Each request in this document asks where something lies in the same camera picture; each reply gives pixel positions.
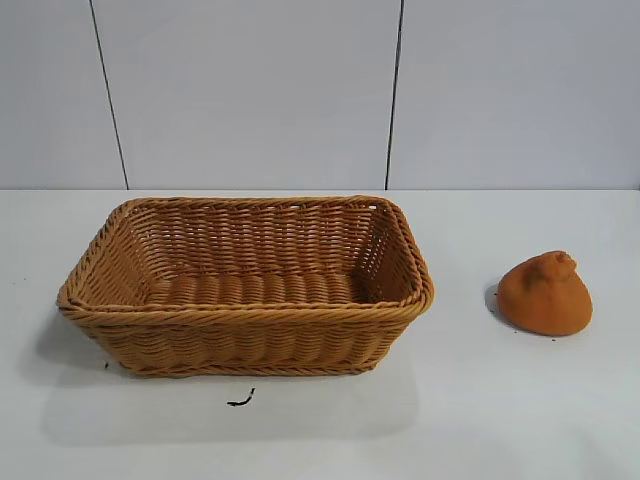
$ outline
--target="wicker basket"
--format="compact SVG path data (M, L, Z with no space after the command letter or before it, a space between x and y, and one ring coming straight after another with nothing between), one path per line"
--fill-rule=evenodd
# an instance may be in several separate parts
M113 211L58 305L137 375L328 375L374 368L433 295L388 200L152 198Z

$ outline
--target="woven wicker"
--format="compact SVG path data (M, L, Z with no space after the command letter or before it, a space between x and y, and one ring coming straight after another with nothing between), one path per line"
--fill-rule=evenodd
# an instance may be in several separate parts
M374 368L433 295L388 200L151 198L113 211L58 305L137 375L327 375Z

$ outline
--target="black line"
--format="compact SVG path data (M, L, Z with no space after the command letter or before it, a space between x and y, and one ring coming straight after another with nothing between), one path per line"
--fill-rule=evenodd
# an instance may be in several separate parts
M249 393L249 396L246 400L243 400L242 402L227 402L227 405L229 405L230 407L241 407L242 405L246 405L253 398L253 392L255 391L256 389L254 387L251 389L251 393Z
M384 189L389 190L389 171L391 170L391 144L393 143L393 125L396 116L396 92L398 89L398 71L400 70L400 53L402 51L402 22L404 20L404 0L400 0L398 17L398 39L396 41L396 64L393 70L393 90L391 97L391 119L389 120L389 141L387 142L387 172L384 177Z
M120 143L120 135L118 135L118 124L116 123L116 114L113 111L113 101L111 100L111 90L109 89L109 79L107 78L107 69L104 66L104 55L102 54L102 44L100 43L100 34L98 33L98 22L96 21L96 12L93 8L93 0L89 0L91 8L91 18L93 19L93 30L96 33L96 43L98 44L98 55L100 56L100 65L102 65L102 76L104 77L104 85L107 89L107 98L109 99L109 109L111 110L111 121L113 122L113 131L116 135L116 144L118 145L118 154L120 155L120 165L122 165L122 175L124 176L124 184L129 190L129 179L127 178L127 169L124 166L124 156L122 155L122 145Z

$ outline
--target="white table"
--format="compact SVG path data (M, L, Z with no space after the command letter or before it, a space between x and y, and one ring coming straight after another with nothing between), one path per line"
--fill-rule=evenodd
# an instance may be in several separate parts
M57 289L113 207L185 193L322 192L0 192L0 478L640 478L640 192L379 192L405 211L437 295L368 374L105 369L57 315ZM510 267L553 249L580 262L595 306L555 341L485 305Z

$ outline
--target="basket rim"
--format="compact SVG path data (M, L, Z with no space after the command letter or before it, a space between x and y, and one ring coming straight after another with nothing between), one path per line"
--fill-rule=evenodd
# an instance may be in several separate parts
M310 302L282 302L282 303L251 303L251 304L145 304L145 305L122 305L122 304L87 304L82 301L75 292L82 288L86 279L91 275L96 265L100 262L111 238L111 232L115 231L128 213L140 205L164 205L168 203L185 203L192 205L221 205L221 206L256 206L278 207L278 206L299 206L300 204L317 204L327 206L335 203L336 206L344 206L350 202L368 203L370 205L384 205L389 209L389 213L394 223L394 233L402 239L402 248L407 251L411 260L408 268L416 280L416 286L409 295L399 301L381 301L375 303L310 303ZM116 207L107 218L104 226L97 233L83 254L80 261L69 274L67 280L59 290L57 297L58 306L66 312L76 312L81 314L158 314L172 313L180 314L184 312L199 313L223 313L242 311L259 312L316 312L321 311L356 311L356 310L415 310L417 314L426 311L435 295L434 285L429 276L427 264L423 259L418 246L413 238L409 224L402 213L402 210L392 201L376 196L351 195L351 196L326 196L326 197L140 197L127 200Z

